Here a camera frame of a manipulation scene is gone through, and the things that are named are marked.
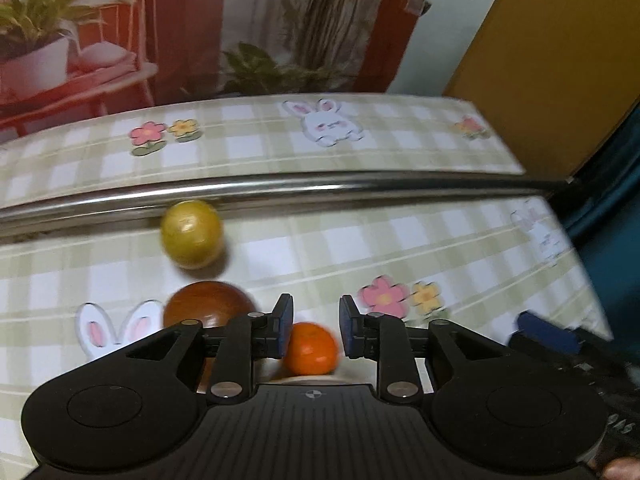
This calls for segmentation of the large dark red apple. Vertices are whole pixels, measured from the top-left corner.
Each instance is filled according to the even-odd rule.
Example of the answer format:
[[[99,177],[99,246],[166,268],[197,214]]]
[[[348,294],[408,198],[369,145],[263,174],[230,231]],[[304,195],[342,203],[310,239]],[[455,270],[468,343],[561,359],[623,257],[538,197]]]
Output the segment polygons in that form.
[[[168,300],[163,326],[195,318],[205,328],[225,326],[232,318],[254,312],[256,307],[241,289],[220,281],[201,281],[180,288]]]

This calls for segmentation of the orange mandarin back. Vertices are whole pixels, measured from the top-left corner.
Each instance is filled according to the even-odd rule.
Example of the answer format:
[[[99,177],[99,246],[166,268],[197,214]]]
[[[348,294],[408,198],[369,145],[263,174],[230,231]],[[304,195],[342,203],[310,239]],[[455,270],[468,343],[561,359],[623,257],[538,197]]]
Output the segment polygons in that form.
[[[330,374],[338,364],[336,339],[319,324],[295,323],[288,338],[284,364],[298,376]]]

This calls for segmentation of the yellow-green plum by pole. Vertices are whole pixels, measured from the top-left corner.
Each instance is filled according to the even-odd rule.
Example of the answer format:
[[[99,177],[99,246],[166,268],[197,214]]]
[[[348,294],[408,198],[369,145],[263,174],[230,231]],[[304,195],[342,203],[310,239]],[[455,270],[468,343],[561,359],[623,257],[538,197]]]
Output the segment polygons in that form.
[[[224,251],[224,225],[213,206],[202,200],[186,200],[163,215],[160,241],[173,263],[198,270],[212,264]]]

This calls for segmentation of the teal curtain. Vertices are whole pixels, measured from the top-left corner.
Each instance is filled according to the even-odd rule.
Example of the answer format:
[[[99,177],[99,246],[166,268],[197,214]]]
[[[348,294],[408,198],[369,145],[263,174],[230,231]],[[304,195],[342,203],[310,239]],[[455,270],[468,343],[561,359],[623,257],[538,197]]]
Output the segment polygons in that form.
[[[582,259],[614,339],[638,353],[638,108],[550,204]]]

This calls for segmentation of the silver gold metal pole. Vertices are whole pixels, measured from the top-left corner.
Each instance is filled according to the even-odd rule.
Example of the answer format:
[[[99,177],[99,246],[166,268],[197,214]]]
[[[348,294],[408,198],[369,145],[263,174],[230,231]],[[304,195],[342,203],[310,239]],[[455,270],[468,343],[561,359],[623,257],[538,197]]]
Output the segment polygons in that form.
[[[1,236],[160,218],[185,200],[220,211],[381,200],[464,200],[553,194],[562,178],[469,171],[344,170],[237,174],[143,183],[44,198],[1,209]]]

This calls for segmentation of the checkered bunny tablecloth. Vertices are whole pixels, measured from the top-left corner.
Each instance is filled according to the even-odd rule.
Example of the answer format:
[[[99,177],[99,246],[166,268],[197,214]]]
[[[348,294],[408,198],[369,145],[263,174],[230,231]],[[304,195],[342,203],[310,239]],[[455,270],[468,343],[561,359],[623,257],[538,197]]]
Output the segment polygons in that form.
[[[334,107],[354,138],[316,142],[289,96],[169,105],[76,122],[2,145],[1,203],[98,188],[287,171],[424,169],[519,174],[470,103],[416,96],[301,96]],[[291,294],[299,321],[335,330],[337,304],[420,326],[450,318],[506,341],[525,310],[608,336],[578,255],[538,197],[382,200],[370,209],[245,211],[224,218],[227,258],[177,268],[150,222],[41,234],[1,246],[1,474],[34,468],[20,415],[47,380],[160,327],[180,288],[233,284],[262,310]]]

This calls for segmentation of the wooden headboard panel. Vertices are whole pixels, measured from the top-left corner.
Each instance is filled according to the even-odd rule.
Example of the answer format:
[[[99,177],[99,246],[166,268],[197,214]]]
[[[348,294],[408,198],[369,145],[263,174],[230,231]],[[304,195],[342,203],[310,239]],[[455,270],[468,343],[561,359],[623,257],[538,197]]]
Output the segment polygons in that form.
[[[445,93],[527,171],[569,177],[639,101],[639,0],[495,0]]]

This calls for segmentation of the printed room backdrop cloth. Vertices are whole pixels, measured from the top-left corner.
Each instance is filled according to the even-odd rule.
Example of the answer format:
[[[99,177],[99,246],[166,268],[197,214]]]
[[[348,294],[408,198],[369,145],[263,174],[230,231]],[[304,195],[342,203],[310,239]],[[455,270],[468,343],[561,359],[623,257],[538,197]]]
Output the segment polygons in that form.
[[[1,0],[1,127],[155,105],[382,92],[426,0]]]

